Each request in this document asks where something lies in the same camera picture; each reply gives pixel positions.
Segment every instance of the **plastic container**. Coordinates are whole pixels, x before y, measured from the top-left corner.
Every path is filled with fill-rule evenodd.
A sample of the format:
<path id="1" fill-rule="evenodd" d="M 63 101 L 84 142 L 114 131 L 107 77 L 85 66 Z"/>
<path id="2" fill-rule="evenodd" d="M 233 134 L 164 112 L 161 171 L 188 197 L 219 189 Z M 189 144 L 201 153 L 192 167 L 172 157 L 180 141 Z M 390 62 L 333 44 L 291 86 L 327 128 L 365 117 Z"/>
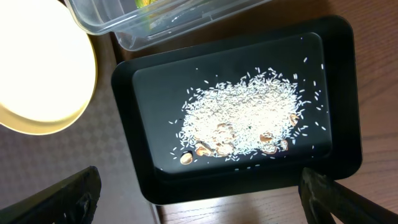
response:
<path id="1" fill-rule="evenodd" d="M 119 44 L 137 51 L 271 0 L 158 0 L 137 8 L 135 0 L 66 0 L 89 34 L 115 32 Z"/>

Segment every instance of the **wooden table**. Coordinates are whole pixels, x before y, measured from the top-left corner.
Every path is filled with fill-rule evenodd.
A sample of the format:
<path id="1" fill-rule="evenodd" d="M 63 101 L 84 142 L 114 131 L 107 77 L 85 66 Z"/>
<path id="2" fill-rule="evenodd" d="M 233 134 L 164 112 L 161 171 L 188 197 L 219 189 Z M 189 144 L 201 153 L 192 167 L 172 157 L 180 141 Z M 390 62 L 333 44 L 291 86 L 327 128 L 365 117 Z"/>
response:
<path id="1" fill-rule="evenodd" d="M 354 29 L 363 164 L 339 183 L 398 213 L 397 10 L 397 0 L 274 0 L 140 52 L 117 50 L 116 57 L 129 60 L 329 14 L 343 16 Z M 168 205 L 159 212 L 168 224 L 307 222 L 297 187 Z"/>

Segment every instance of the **uncooked white rice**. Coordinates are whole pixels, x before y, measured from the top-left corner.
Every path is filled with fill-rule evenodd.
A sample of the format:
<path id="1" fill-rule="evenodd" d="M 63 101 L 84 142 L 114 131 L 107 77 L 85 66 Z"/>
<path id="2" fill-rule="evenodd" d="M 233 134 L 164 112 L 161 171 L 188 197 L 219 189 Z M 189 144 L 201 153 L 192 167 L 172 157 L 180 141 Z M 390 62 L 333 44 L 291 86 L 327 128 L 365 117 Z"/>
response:
<path id="1" fill-rule="evenodd" d="M 258 149 L 273 152 L 278 142 L 290 137 L 293 129 L 290 115 L 297 114 L 302 106 L 301 102 L 297 103 L 297 85 L 290 84 L 288 79 L 265 79 L 263 75 L 248 81 L 244 80 L 246 77 L 235 85 L 217 83 L 216 88 L 201 91 L 196 101 L 187 104 L 181 138 L 187 143 L 186 147 L 201 141 L 216 149 L 217 142 L 213 138 L 219 124 L 233 129 L 235 137 L 231 144 L 235 149 L 232 156 L 250 154 Z M 260 142 L 262 134 L 268 134 L 272 141 Z"/>

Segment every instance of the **brown shell fragment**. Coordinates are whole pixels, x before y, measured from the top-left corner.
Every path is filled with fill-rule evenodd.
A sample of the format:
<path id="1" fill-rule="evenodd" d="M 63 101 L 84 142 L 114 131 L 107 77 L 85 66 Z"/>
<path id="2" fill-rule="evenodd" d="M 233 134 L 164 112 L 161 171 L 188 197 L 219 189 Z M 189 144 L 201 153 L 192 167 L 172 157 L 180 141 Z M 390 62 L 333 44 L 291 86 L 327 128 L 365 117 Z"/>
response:
<path id="1" fill-rule="evenodd" d="M 296 114 L 290 115 L 289 120 L 293 127 L 296 126 L 298 119 L 299 119 L 299 117 Z"/>
<path id="2" fill-rule="evenodd" d="M 272 151 L 267 151 L 265 148 L 262 148 L 261 151 L 265 154 L 275 154 L 278 151 L 278 147 L 277 146 L 268 146 L 267 149 L 272 149 Z"/>
<path id="3" fill-rule="evenodd" d="M 228 156 L 229 154 L 233 153 L 234 150 L 235 147 L 232 144 L 224 144 L 216 148 L 217 154 L 221 157 Z"/>
<path id="4" fill-rule="evenodd" d="M 193 156 L 191 152 L 187 152 L 181 156 L 180 162 L 182 165 L 189 165 L 193 161 Z"/>
<path id="5" fill-rule="evenodd" d="M 197 147 L 196 152 L 197 152 L 198 156 L 212 156 L 213 155 L 213 151 L 211 149 L 209 149 L 208 147 L 206 147 L 202 143 L 197 143 L 196 147 Z"/>
<path id="6" fill-rule="evenodd" d="M 260 141 L 261 142 L 269 142 L 269 141 L 272 141 L 272 138 L 268 138 L 268 137 L 265 137 L 262 134 L 260 134 Z"/>

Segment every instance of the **dark object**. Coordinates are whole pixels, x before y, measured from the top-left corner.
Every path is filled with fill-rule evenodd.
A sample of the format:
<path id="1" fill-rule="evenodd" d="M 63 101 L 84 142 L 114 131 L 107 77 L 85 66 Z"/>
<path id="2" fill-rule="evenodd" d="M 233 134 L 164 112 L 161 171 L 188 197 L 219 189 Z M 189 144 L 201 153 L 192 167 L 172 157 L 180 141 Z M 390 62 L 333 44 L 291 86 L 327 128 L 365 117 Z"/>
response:
<path id="1" fill-rule="evenodd" d="M 317 68 L 313 67 L 315 65 L 300 67 L 304 64 L 304 54 L 307 53 L 300 52 L 302 49 L 297 47 L 300 41 L 307 46 L 309 54 L 314 56 L 308 57 L 308 65 L 311 65 L 309 62 L 316 61 Z M 328 93 L 323 103 L 329 108 L 330 117 L 320 119 L 324 119 L 326 124 L 330 122 L 330 128 L 329 133 L 320 133 L 323 139 L 318 142 L 317 150 L 308 148 L 310 141 L 307 141 L 296 149 L 289 145 L 289 151 L 286 154 L 276 154 L 277 159 L 274 160 L 263 157 L 253 162 L 248 158 L 241 158 L 238 163 L 228 163 L 220 158 L 200 157 L 198 162 L 189 166 L 173 161 L 169 152 L 179 145 L 174 135 L 181 126 L 175 125 L 173 130 L 165 129 L 164 126 L 171 127 L 167 121 L 183 118 L 183 113 L 173 114 L 170 110 L 172 108 L 172 111 L 180 111 L 182 103 L 187 100 L 186 89 L 195 87 L 188 85 L 198 83 L 199 80 L 199 85 L 204 85 L 203 80 L 207 77 L 212 78 L 208 80 L 212 85 L 228 79 L 233 79 L 234 82 L 237 77 L 246 74 L 248 67 L 254 69 L 261 66 L 265 69 L 263 66 L 267 62 L 261 62 L 263 58 L 254 58 L 247 54 L 261 54 L 256 49 L 270 50 L 269 54 L 284 59 L 282 63 L 277 60 L 272 62 L 277 64 L 276 70 L 280 70 L 282 66 L 289 69 L 289 65 L 302 69 L 305 73 L 318 69 L 316 74 L 319 76 L 311 78 L 319 78 L 320 85 L 324 85 L 321 88 Z M 297 54 L 300 55 L 300 65 L 295 58 Z M 260 64 L 246 65 L 245 63 L 250 63 L 250 59 Z M 321 63 L 325 64 L 325 72 L 321 69 Z M 181 71 L 179 74 L 170 73 L 177 71 L 177 68 Z M 182 75 L 188 69 L 197 71 L 199 75 L 195 77 L 192 74 L 194 78 L 187 78 L 191 74 Z M 146 88 L 149 87 L 154 89 L 149 86 L 152 84 L 158 90 L 147 91 Z M 265 34 L 235 37 L 123 62 L 113 73 L 112 87 L 142 194 L 152 203 L 186 202 L 298 185 L 304 167 L 319 170 L 332 179 L 342 179 L 353 175 L 362 162 L 353 31 L 344 19 L 337 16 L 308 21 Z M 182 101 L 180 95 L 183 92 L 185 100 Z M 178 102 L 178 108 L 174 108 L 175 101 Z M 158 104 L 164 107 L 150 109 Z M 159 116 L 164 119 L 161 123 L 151 121 Z M 316 138 L 311 138 L 311 141 L 319 140 L 320 134 L 316 132 L 322 130 L 313 132 Z M 173 136 L 173 142 L 157 141 L 156 138 L 163 139 L 162 135 Z"/>
<path id="2" fill-rule="evenodd" d="M 325 175 L 304 168 L 298 188 L 308 224 L 398 223 L 398 215 L 376 205 Z"/>
<path id="3" fill-rule="evenodd" d="M 89 167 L 0 210 L 0 224 L 90 224 L 100 192 L 100 174 L 96 167 Z"/>

